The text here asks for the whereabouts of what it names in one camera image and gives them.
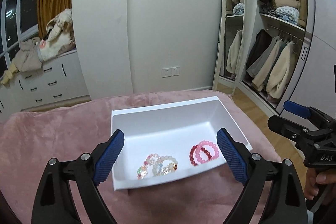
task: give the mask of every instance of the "pink fuzzy bed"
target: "pink fuzzy bed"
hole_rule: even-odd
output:
[[[110,137],[113,109],[124,109],[218,96],[253,151],[265,159],[280,161],[272,145],[227,95],[211,90],[159,92],[94,100],[44,113],[19,112],[0,124],[0,189],[23,224],[31,222],[36,189],[52,157],[74,160],[91,152]],[[73,198],[82,223],[90,223],[75,184]],[[227,164],[190,178],[135,190],[113,191],[112,178],[99,191],[115,220],[129,223],[223,223],[243,186],[235,181]],[[269,191],[262,198],[251,223],[257,223]]]

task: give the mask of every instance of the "wardrobe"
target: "wardrobe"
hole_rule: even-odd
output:
[[[235,87],[244,92],[269,117],[280,115],[314,129],[307,120],[297,117],[284,110],[286,100],[316,107],[328,115],[335,117],[336,93],[334,65],[336,64],[336,41],[334,38],[334,22],[336,20],[336,0],[307,0],[301,1],[305,5],[305,24],[296,25],[261,13],[260,7],[264,3],[257,1],[257,11],[252,40],[241,44],[242,56],[239,70],[234,83]],[[258,47],[255,42],[258,33],[264,30],[272,38],[276,36],[293,41],[295,63],[291,77],[289,77],[280,98],[269,100],[265,90],[258,91],[248,75],[249,57]]]

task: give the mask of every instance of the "beige clothing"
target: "beige clothing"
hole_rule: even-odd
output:
[[[229,53],[226,62],[226,70],[229,73],[236,73],[236,66],[239,58],[239,49],[242,42],[242,34],[243,34],[242,30],[237,32],[229,48]]]
[[[264,65],[262,66],[262,68],[260,69],[260,71],[258,72],[258,74],[255,76],[255,78],[252,81],[252,83],[254,84],[255,88],[258,91],[262,91],[263,88],[264,88],[263,83],[264,83],[269,71],[271,70],[275,59],[277,58],[281,43],[282,43],[281,39],[276,42],[276,44],[274,45],[271,53],[269,54],[268,58],[266,59]]]
[[[269,76],[266,91],[273,98],[281,98],[293,75],[296,55],[292,48],[293,42],[290,42],[281,52]]]
[[[19,71],[38,70],[42,67],[39,60],[37,48],[40,42],[39,37],[28,39],[24,42],[19,42],[20,50],[12,60]]]
[[[1,80],[0,84],[7,84],[9,80],[14,77],[14,74],[17,73],[17,68],[14,63],[11,63],[8,70],[3,72],[3,79]]]
[[[308,14],[308,0],[300,0],[300,3],[300,15],[297,24],[305,28]]]
[[[282,6],[290,6],[299,9],[299,2],[296,0],[272,0],[274,9]]]

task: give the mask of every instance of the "white drawer cabinet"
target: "white drawer cabinet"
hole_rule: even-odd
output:
[[[40,85],[48,103],[71,98],[64,84],[63,70],[58,59],[43,64],[43,70],[40,73]]]
[[[18,110],[89,95],[77,51],[43,63],[40,70],[18,73],[9,83]]]
[[[89,95],[77,52],[58,58],[62,67],[65,86],[71,98]]]
[[[0,85],[0,122],[4,122],[19,110],[16,100],[12,97],[10,86]]]

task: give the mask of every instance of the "human hand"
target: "human hand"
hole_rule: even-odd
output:
[[[304,196],[312,200],[319,193],[317,184],[325,185],[336,183],[336,170],[330,169],[317,175],[314,168],[308,168],[306,173],[306,185],[304,187]],[[329,204],[336,198],[336,186],[327,194],[323,201],[323,205]]]

